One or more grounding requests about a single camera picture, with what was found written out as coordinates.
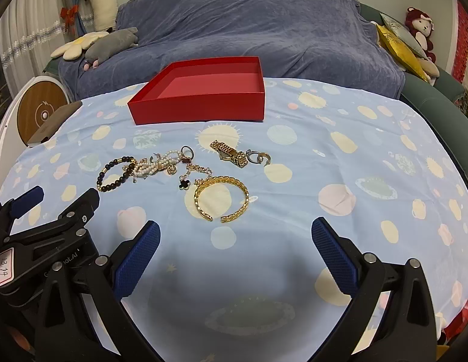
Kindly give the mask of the gold wristwatch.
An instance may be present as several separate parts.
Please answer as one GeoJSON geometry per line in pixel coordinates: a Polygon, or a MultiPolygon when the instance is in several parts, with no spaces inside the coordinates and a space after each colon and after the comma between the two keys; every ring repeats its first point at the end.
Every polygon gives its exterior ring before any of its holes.
{"type": "Polygon", "coordinates": [[[222,141],[212,141],[210,148],[218,153],[219,159],[222,161],[230,162],[239,168],[243,168],[248,164],[248,159],[244,152],[237,151],[222,141]]]}

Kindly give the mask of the white sheer curtain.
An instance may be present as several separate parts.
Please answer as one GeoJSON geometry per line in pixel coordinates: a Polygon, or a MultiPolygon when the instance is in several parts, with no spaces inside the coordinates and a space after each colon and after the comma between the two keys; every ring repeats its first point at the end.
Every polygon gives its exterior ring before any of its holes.
{"type": "Polygon", "coordinates": [[[0,58],[11,96],[40,75],[66,43],[61,0],[11,0],[0,18],[0,58]]]}

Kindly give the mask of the blue-grey sofa throw blanket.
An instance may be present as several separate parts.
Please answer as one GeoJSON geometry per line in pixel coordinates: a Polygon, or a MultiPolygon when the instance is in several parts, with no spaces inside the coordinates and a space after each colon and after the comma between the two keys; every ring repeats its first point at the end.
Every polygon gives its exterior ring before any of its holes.
{"type": "Polygon", "coordinates": [[[268,78],[303,78],[398,98],[405,77],[358,0],[131,0],[116,17],[138,42],[85,71],[61,61],[76,100],[151,80],[176,61],[256,56],[268,78]]]}

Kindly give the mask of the silver grey pillow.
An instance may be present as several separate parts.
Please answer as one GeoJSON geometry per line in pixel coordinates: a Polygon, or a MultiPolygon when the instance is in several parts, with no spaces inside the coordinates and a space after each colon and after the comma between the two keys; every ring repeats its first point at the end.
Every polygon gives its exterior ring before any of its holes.
{"type": "Polygon", "coordinates": [[[402,24],[384,13],[381,13],[380,17],[382,18],[386,28],[402,40],[414,54],[420,58],[427,59],[426,53],[422,49],[420,43],[402,24]]]}

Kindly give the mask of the round wooden white device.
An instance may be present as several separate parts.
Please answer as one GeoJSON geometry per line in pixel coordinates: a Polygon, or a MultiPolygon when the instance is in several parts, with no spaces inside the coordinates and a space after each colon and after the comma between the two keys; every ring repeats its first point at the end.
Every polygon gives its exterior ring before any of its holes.
{"type": "Polygon", "coordinates": [[[37,130],[68,103],[64,86],[51,76],[34,77],[19,90],[0,124],[0,188],[37,130]]]}

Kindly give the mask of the red monkey plush toy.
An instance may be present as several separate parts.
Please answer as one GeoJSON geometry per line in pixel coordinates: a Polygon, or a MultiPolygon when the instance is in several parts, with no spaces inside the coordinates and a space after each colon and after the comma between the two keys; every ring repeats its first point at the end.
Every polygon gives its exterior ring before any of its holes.
{"type": "Polygon", "coordinates": [[[426,57],[435,63],[436,56],[433,53],[434,46],[430,40],[431,34],[434,30],[432,18],[417,8],[409,7],[407,9],[405,25],[409,28],[412,36],[420,44],[426,54],[426,57]]]}

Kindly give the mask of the red curtain bow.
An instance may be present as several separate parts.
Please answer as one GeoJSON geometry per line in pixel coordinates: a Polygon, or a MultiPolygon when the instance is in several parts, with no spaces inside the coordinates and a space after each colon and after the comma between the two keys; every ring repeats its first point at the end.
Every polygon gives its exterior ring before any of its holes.
{"type": "Polygon", "coordinates": [[[65,25],[65,31],[76,35],[76,16],[79,13],[79,5],[75,4],[71,8],[61,8],[60,18],[65,25]]]}

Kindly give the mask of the gold chain cuff bangle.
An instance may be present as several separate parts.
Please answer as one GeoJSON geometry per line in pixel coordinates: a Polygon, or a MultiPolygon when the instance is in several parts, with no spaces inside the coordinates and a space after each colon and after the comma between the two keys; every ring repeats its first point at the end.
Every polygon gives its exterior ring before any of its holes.
{"type": "Polygon", "coordinates": [[[195,180],[185,196],[188,212],[194,218],[206,221],[219,219],[232,222],[241,217],[249,207],[247,187],[231,176],[212,176],[195,180]]]}

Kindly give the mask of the white daisy flower cushion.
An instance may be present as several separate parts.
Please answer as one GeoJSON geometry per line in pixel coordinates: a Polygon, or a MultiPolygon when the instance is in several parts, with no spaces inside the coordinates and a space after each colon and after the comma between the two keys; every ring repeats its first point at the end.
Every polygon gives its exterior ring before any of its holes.
{"type": "Polygon", "coordinates": [[[62,57],[65,61],[74,61],[79,58],[82,53],[94,44],[100,38],[104,38],[109,33],[107,31],[91,32],[58,47],[51,53],[51,59],[62,57]]]}

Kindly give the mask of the light blue patterned tablecloth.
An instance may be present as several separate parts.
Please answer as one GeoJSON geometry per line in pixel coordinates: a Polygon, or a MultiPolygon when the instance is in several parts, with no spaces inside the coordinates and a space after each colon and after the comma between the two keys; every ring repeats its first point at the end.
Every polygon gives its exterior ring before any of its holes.
{"type": "Polygon", "coordinates": [[[448,324],[468,299],[468,190],[430,126],[370,92],[280,78],[265,85],[265,118],[254,123],[137,126],[127,108],[135,86],[84,100],[5,178],[1,202],[44,190],[14,230],[54,220],[111,159],[188,145],[196,164],[246,185],[239,219],[194,218],[178,176],[158,173],[103,194],[88,223],[102,254],[147,221],[159,224],[159,248],[123,305],[165,360],[307,360],[349,303],[311,240],[319,217],[384,262],[417,258],[436,324],[448,324]],[[248,164],[219,159],[214,140],[248,164]]]}

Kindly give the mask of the beige cushion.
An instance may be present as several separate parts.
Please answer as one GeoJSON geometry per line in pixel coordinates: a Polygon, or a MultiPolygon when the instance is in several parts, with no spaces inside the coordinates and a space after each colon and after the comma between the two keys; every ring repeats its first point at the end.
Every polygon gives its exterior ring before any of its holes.
{"type": "Polygon", "coordinates": [[[440,77],[439,68],[431,60],[420,57],[418,57],[417,60],[425,72],[428,82],[431,86],[434,86],[436,80],[440,77]]]}

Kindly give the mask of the gold satin pillow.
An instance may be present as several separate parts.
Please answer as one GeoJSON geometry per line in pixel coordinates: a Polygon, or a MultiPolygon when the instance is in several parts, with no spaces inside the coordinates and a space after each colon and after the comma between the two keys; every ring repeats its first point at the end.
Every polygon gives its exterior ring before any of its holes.
{"type": "Polygon", "coordinates": [[[385,26],[375,24],[381,45],[387,52],[400,63],[407,71],[416,75],[425,82],[430,81],[430,76],[424,71],[409,47],[385,26]]]}

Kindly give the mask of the green sofa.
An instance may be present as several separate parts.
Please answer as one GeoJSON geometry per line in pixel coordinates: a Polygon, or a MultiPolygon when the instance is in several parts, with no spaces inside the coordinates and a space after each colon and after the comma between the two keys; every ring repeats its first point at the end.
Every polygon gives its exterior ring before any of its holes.
{"type": "Polygon", "coordinates": [[[434,86],[409,72],[404,77],[398,99],[426,120],[468,189],[468,118],[456,106],[463,96],[462,85],[445,71],[434,86]]]}

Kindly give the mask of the red shallow cardboard box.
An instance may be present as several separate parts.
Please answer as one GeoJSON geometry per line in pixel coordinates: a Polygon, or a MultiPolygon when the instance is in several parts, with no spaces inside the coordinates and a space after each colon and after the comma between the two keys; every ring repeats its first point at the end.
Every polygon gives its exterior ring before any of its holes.
{"type": "Polygon", "coordinates": [[[128,103],[137,125],[212,120],[261,122],[265,87],[257,56],[178,61],[128,103]]]}

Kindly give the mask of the grey plush toy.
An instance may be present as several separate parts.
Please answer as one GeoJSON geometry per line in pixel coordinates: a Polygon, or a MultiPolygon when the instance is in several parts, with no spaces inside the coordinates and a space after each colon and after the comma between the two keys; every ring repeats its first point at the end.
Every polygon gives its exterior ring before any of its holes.
{"type": "Polygon", "coordinates": [[[116,30],[96,40],[85,53],[83,70],[96,69],[111,56],[118,54],[138,43],[137,27],[116,30]]]}

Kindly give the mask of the brown notebook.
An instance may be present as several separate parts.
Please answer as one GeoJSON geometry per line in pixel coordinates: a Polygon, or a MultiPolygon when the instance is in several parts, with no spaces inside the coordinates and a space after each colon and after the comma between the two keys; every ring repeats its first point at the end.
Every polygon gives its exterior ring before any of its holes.
{"type": "Polygon", "coordinates": [[[75,101],[61,106],[57,109],[51,117],[31,136],[27,146],[33,147],[35,145],[43,144],[49,141],[54,134],[59,130],[61,125],[71,117],[82,106],[82,101],[75,101]]]}

